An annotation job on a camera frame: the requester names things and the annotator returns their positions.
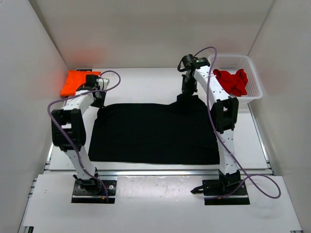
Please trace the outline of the orange t shirt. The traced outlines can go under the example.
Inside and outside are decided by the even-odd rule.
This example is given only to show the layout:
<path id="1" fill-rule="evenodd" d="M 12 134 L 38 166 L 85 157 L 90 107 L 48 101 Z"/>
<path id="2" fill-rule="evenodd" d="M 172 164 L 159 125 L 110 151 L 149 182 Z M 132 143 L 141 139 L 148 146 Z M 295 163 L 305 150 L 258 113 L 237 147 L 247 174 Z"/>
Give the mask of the orange t shirt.
<path id="1" fill-rule="evenodd" d="M 70 97 L 74 96 L 76 90 L 86 82 L 86 75 L 100 75 L 99 71 L 77 71 L 69 70 L 68 76 L 63 86 L 63 89 L 60 92 L 60 97 Z"/>

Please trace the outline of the black t shirt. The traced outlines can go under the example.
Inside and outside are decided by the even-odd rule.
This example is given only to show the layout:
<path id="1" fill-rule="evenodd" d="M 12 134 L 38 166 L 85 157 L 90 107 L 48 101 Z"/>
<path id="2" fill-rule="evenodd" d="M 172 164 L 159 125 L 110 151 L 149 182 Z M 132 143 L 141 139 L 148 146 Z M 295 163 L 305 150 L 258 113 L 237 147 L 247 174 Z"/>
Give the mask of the black t shirt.
<path id="1" fill-rule="evenodd" d="M 93 162 L 217 165 L 216 136 L 196 95 L 171 104 L 118 103 L 101 108 L 88 155 Z"/>

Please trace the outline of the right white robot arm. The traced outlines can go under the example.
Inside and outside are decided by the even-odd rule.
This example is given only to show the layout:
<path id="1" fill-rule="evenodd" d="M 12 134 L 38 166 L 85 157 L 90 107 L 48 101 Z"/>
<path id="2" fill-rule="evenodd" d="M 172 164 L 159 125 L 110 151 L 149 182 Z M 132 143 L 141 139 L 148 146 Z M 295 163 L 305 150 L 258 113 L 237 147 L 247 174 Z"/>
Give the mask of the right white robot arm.
<path id="1" fill-rule="evenodd" d="M 234 129 L 239 101 L 232 98 L 212 73 L 207 58 L 191 54 L 182 57 L 177 70 L 183 72 L 182 93 L 192 95 L 200 84 L 207 95 L 208 116 L 217 137 L 219 150 L 219 181 L 214 185 L 224 194 L 231 193 L 240 182 L 241 175 L 234 156 Z"/>

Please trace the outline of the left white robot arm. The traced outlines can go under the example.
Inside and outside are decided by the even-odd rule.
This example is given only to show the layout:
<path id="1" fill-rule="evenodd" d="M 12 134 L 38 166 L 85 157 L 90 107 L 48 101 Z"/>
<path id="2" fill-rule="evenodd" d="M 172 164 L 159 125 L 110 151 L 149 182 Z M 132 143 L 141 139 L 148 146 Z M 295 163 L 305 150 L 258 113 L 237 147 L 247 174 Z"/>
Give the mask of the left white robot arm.
<path id="1" fill-rule="evenodd" d="M 75 92 L 76 98 L 67 101 L 66 105 L 53 110 L 52 116 L 60 126 L 52 121 L 52 141 L 63 151 L 73 164 L 76 174 L 74 178 L 91 194 L 101 191 L 102 182 L 97 179 L 96 167 L 91 163 L 85 149 L 86 130 L 83 114 L 90 106 L 103 108 L 108 79 L 100 75 L 87 74 L 86 81 Z"/>

